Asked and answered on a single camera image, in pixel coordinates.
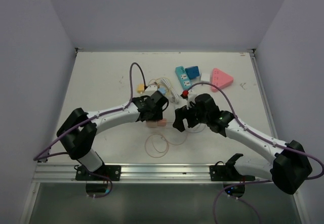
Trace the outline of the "white usb charger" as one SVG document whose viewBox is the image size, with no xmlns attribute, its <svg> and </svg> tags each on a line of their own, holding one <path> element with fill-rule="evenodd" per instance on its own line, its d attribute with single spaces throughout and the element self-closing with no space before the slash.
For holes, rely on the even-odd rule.
<svg viewBox="0 0 324 224">
<path fill-rule="evenodd" d="M 210 82 L 210 78 L 211 78 L 211 76 L 210 76 L 209 73 L 202 73 L 202 74 L 200 75 L 200 80 L 201 80 L 202 82 Z"/>
</svg>

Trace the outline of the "pink small charger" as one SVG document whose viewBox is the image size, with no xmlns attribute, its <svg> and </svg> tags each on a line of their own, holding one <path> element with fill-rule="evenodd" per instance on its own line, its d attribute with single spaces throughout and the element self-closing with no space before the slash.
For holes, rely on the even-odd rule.
<svg viewBox="0 0 324 224">
<path fill-rule="evenodd" d="M 165 127 L 166 125 L 167 125 L 167 120 L 164 118 L 164 119 L 162 119 L 162 120 L 159 120 L 158 122 L 157 122 L 157 126 L 158 127 Z"/>
</svg>

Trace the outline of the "light blue charger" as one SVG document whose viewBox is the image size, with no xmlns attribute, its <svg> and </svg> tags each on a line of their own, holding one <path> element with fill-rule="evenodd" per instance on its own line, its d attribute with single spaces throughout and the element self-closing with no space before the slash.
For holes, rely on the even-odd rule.
<svg viewBox="0 0 324 224">
<path fill-rule="evenodd" d="M 158 91 L 162 94 L 162 95 L 166 95 L 166 93 L 167 93 L 167 90 L 165 89 L 165 88 L 163 88 L 163 87 L 160 87 L 159 89 L 158 89 Z"/>
</svg>

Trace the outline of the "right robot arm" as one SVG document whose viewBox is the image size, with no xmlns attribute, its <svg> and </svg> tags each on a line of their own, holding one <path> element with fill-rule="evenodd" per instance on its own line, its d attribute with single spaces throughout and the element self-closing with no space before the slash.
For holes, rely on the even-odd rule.
<svg viewBox="0 0 324 224">
<path fill-rule="evenodd" d="M 243 181 L 261 178 L 272 181 L 280 190 L 294 194 L 312 173 L 311 164 L 297 141 L 286 143 L 263 134 L 237 120 L 233 113 L 220 110 L 208 94 L 194 98 L 188 106 L 175 110 L 173 128 L 183 132 L 205 124 L 212 132 L 235 140 L 261 156 L 252 159 L 236 153 L 225 163 L 210 166 L 212 181 Z"/>
</svg>

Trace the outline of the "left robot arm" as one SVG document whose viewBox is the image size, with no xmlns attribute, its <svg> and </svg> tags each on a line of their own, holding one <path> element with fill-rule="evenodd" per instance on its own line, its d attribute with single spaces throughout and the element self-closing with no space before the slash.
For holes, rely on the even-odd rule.
<svg viewBox="0 0 324 224">
<path fill-rule="evenodd" d="M 138 121 L 159 121 L 169 100 L 159 91 L 131 98 L 127 103 L 106 110 L 72 111 L 57 131 L 57 138 L 72 160 L 78 161 L 94 180 L 104 177 L 103 160 L 92 149 L 96 135 L 110 128 Z"/>
</svg>

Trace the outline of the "yellow usb charger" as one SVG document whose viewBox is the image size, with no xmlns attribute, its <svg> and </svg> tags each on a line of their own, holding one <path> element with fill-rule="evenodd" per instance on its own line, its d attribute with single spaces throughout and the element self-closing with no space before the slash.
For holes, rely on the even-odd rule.
<svg viewBox="0 0 324 224">
<path fill-rule="evenodd" d="M 137 85 L 136 92 L 142 94 L 145 92 L 145 84 L 141 83 Z"/>
</svg>

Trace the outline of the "teal power strip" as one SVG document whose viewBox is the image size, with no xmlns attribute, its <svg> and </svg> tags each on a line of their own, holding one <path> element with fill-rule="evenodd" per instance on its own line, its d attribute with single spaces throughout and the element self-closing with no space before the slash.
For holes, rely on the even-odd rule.
<svg viewBox="0 0 324 224">
<path fill-rule="evenodd" d="M 188 90 L 192 86 L 192 83 L 185 71 L 185 68 L 183 66 L 178 66 L 175 68 L 175 73 L 183 90 Z"/>
</svg>

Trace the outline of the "pink triangular socket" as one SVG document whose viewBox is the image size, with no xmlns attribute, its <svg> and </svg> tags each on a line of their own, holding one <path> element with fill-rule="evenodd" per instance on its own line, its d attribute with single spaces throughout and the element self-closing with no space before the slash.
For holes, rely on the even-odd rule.
<svg viewBox="0 0 324 224">
<path fill-rule="evenodd" d="M 223 72 L 218 68 L 214 68 L 211 74 L 211 84 L 216 87 L 223 89 L 230 86 L 234 81 L 234 78 L 229 74 Z"/>
</svg>

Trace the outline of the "dark blue plug adapter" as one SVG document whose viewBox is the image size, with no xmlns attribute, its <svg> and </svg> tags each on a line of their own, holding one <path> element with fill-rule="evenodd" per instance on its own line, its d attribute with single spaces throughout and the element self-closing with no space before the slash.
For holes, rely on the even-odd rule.
<svg viewBox="0 0 324 224">
<path fill-rule="evenodd" d="M 198 66 L 191 66 L 185 68 L 185 72 L 190 80 L 195 79 L 200 76 Z"/>
</svg>

